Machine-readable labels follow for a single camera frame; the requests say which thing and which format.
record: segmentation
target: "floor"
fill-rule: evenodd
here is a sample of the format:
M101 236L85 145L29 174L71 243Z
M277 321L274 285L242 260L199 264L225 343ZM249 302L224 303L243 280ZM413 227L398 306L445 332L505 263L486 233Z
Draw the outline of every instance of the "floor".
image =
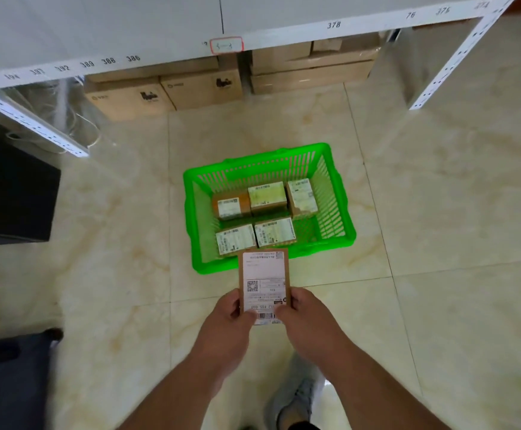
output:
M521 16L503 18L424 109L388 62L363 84L104 124L62 160L48 244L0 247L0 331L62 325L56 430L109 430L183 359L236 271L200 276L185 169L326 142L355 245L290 261L357 345L453 428L521 429ZM292 348L257 327L205 429L261 426ZM314 423L348 428L334 388Z

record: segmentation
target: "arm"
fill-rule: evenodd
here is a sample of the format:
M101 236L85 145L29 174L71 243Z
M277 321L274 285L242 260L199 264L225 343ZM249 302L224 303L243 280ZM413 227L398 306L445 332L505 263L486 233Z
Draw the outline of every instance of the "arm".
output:
M222 296L195 344L119 430L199 430L212 398L242 361L255 311L239 316L239 291Z
M326 306L304 288L292 288L293 308L278 307L296 351L336 388L354 429L446 430L434 414L340 329Z

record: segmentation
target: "shoe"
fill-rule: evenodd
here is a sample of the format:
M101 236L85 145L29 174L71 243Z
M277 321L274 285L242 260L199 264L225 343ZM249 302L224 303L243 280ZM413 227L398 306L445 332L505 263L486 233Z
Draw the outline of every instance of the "shoe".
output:
M264 424L268 430L281 430L278 422L283 410L293 408L305 421L310 421L312 407L320 398L325 378L315 365L297 353L288 367L288 374L264 408Z

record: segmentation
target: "black cabinet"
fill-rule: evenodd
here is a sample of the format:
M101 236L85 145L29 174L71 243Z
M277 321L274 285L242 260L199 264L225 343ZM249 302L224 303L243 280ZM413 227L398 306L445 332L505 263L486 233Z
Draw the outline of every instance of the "black cabinet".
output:
M0 139L0 244L49 240L60 177Z

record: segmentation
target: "package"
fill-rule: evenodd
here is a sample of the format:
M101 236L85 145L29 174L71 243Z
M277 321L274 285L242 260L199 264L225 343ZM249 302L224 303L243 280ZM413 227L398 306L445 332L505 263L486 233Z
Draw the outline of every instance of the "package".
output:
M318 212L312 185L308 178L286 183L290 214L293 218L310 217Z
M239 254L241 312L254 309L255 325L281 323L276 305L292 306L288 249L256 249Z
M256 248L256 236L252 225L235 226L217 232L219 255L233 256L245 249Z
M286 60L308 57L311 48L312 42L308 41L252 50L252 64L254 66L272 66Z
M250 71L256 76L274 72L375 60L378 57L380 48L381 41L378 33L350 36L342 39L340 51L313 51L308 57L274 63L271 66L257 66L253 63Z
M214 216L219 220L230 220L250 216L248 190L215 193L211 199Z
M216 56L211 56L92 74L87 76L87 79L95 83L101 83L105 81L120 81L123 79L145 79L147 77L178 75L188 72L217 70L218 68L219 61Z
M312 52L319 51L340 51L342 38L319 39L312 43Z
M286 211L288 202L286 200L285 184L282 181L249 187L248 195L250 197L250 211L253 216L275 211Z
M86 98L112 121L174 111L173 103L157 77L93 83L85 78Z
M161 77L161 84L177 110L206 107L242 99L235 54L219 56L219 69Z
M281 246L296 242L293 220L290 217L266 220L255 224L258 247Z
M374 66L373 61L322 66L299 71L275 72L251 76L255 94L285 92L286 90L309 89L311 87L347 81L364 81Z

